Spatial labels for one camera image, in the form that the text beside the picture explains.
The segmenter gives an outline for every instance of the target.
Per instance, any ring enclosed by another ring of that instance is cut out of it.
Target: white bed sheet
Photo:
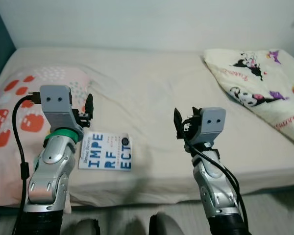
[[[95,98],[90,130],[129,133],[134,140],[131,172],[81,170],[75,164],[69,182],[72,205],[198,199],[191,156],[175,138],[175,107],[183,117],[192,106],[226,109],[215,148],[237,176],[242,193],[294,184],[294,144],[230,100],[195,53],[21,48],[6,64],[0,83],[21,67],[42,64],[87,72]]]

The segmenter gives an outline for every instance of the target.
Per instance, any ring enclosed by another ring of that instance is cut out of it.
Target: green ring
[[[75,143],[78,142],[78,134],[69,129],[58,129],[55,132],[47,135],[45,139],[49,139],[52,136],[67,136],[70,137]]]

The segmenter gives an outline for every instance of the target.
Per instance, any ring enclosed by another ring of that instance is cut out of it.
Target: white wall
[[[294,0],[0,0],[16,47],[283,48]]]

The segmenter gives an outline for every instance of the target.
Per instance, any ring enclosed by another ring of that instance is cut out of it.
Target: book
[[[88,132],[83,138],[78,168],[130,171],[131,144],[128,134]]]

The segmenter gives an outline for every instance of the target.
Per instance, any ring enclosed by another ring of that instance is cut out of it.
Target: pillow
[[[0,87],[0,206],[18,204],[21,199],[21,159],[12,130],[12,111],[17,101],[29,91],[39,91],[42,85],[67,85],[72,92],[72,106],[83,110],[89,82],[88,75],[80,69],[62,66],[21,69],[3,82]],[[32,175],[33,161],[43,149],[50,125],[41,105],[30,101],[19,107],[16,121]]]
[[[294,141],[294,58],[278,49],[210,49],[204,59],[233,99]]]

